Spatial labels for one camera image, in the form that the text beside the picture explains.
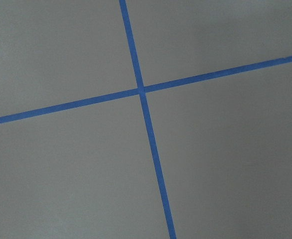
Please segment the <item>blue tape grid lines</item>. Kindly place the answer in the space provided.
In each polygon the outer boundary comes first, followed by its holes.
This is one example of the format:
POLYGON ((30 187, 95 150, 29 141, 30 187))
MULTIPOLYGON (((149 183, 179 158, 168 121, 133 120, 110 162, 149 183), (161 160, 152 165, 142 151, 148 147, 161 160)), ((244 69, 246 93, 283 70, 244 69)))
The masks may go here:
POLYGON ((158 148, 157 148, 155 133, 153 130, 153 125, 152 125, 152 121, 151 121, 151 115, 150 115, 146 95, 150 92, 161 91, 164 89, 179 87, 182 85, 188 85, 188 84, 192 84, 192 83, 196 83, 196 82, 217 79, 217 78, 226 77, 226 76, 235 75, 235 74, 240 74, 240 73, 249 72, 249 71, 253 71, 253 70, 269 68, 269 67, 273 67, 276 65, 287 64, 287 63, 292 62, 292 56, 262 61, 262 62, 258 62, 258 63, 238 66, 238 67, 229 68, 229 69, 225 69, 225 70, 219 70, 219 71, 215 71, 215 72, 200 74, 200 75, 196 75, 196 76, 191 76, 191 77, 187 77, 187 78, 181 78, 181 79, 177 79, 177 80, 173 80, 173 81, 168 81, 168 82, 163 82, 163 83, 158 83, 158 84, 146 86, 143 82, 142 72, 140 69, 140 62, 138 59, 138 53, 137 53, 137 49, 136 49, 136 44, 135 44, 135 39, 134 39, 134 34, 133 34, 133 30, 132 30, 132 25, 131 25, 131 21, 130 21, 127 3, 126 3, 126 1, 121 0, 119 2, 119 5, 120 5, 121 15, 123 18, 124 28, 125 28, 125 32, 126 32, 127 41, 128 41, 128 46, 129 46, 129 51, 130 51, 130 56, 131 56, 131 61, 132 61, 132 66, 133 66, 133 70, 134 70, 137 88, 124 90, 124 91, 120 91, 120 92, 115 92, 115 93, 111 93, 111 94, 106 94, 106 95, 101 95, 101 96, 96 96, 96 97, 92 97, 92 98, 86 98, 86 99, 77 100, 77 101, 73 101, 73 102, 53 105, 53 106, 49 106, 49 107, 39 108, 39 109, 35 109, 35 110, 15 113, 12 115, 1 116, 0 117, 0 124, 12 122, 12 121, 23 120, 23 119, 29 119, 32 117, 47 115, 47 114, 51 114, 51 113, 55 113, 55 112, 61 112, 61 111, 65 111, 65 110, 85 107, 85 106, 98 104, 98 103, 102 103, 102 102, 113 101, 113 100, 117 100, 117 99, 121 99, 121 98, 138 96, 140 99, 141 108, 143 111, 143 117, 144 117, 144 122, 145 122, 145 126, 146 126, 147 137, 148 137, 149 146, 150 146, 150 150, 151 150, 151 154, 152 154, 152 160, 153 160, 154 169, 155 169, 155 173, 156 173, 156 180, 157 180, 158 187, 159 187, 161 202, 162 202, 163 211, 164 211, 165 220, 166 220, 166 225, 167 225, 167 229, 168 229, 168 234, 169 234, 169 237, 171 239, 175 239, 177 237, 177 235, 175 232, 173 216, 171 213, 171 207, 169 204, 168 194, 167 194, 167 190, 166 190, 166 186, 165 186, 164 175, 163 175, 163 171, 162 171, 162 167, 161 167, 159 152, 158 152, 158 148))

